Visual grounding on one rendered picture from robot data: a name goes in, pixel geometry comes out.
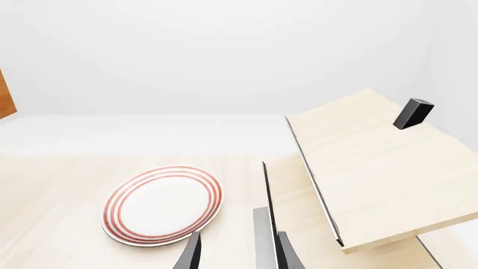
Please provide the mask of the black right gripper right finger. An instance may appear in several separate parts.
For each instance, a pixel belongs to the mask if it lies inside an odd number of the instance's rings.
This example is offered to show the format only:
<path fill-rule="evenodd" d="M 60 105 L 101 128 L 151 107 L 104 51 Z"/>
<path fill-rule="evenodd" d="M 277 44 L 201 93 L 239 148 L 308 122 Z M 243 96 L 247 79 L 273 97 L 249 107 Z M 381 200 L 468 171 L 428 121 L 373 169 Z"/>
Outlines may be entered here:
<path fill-rule="evenodd" d="M 288 239 L 287 233 L 283 231 L 278 232 L 278 237 L 282 245 L 282 252 L 284 257 L 284 266 L 286 269 L 305 269 L 305 266 L 300 261 L 298 255 L 295 253 L 291 242 Z"/>

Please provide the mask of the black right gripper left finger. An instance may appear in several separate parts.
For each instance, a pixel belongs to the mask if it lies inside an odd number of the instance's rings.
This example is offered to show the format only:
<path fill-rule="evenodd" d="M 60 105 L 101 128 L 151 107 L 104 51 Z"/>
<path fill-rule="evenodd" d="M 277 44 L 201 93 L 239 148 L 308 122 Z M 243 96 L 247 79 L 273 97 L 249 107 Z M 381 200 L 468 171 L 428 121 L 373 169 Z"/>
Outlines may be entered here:
<path fill-rule="evenodd" d="M 192 232 L 187 245 L 173 269 L 199 269 L 202 252 L 200 232 Z"/>

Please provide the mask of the pale wooden cabinet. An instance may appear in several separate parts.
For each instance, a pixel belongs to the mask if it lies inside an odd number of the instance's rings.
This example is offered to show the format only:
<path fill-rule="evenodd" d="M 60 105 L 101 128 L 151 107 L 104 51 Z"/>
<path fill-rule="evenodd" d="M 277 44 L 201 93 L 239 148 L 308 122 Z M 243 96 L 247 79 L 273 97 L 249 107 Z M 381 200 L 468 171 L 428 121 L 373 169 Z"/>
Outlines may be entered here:
<path fill-rule="evenodd" d="M 478 269 L 453 230 L 478 224 L 478 152 L 365 89 L 285 122 L 294 154 L 263 163 L 277 232 L 305 269 Z"/>

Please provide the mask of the white plate with red rings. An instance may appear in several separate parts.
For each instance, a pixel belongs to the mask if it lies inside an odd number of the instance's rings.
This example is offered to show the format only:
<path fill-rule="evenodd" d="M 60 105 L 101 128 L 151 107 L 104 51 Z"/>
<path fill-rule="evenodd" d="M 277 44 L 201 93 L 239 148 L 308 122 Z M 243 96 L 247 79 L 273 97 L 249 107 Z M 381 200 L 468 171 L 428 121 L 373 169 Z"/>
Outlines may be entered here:
<path fill-rule="evenodd" d="M 205 228 L 220 212 L 224 192 L 215 176 L 197 167 L 172 165 L 133 176 L 105 201 L 103 231 L 121 244 L 172 244 Z"/>

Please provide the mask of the brown wooden board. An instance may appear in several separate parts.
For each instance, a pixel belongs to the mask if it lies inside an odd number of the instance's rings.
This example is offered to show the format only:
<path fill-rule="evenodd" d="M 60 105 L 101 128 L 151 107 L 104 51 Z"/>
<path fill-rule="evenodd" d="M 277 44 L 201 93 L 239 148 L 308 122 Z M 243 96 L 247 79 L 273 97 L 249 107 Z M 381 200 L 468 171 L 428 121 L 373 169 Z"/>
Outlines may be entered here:
<path fill-rule="evenodd" d="M 0 70 L 0 119 L 8 117 L 17 112 L 13 98 L 8 90 L 3 73 Z"/>

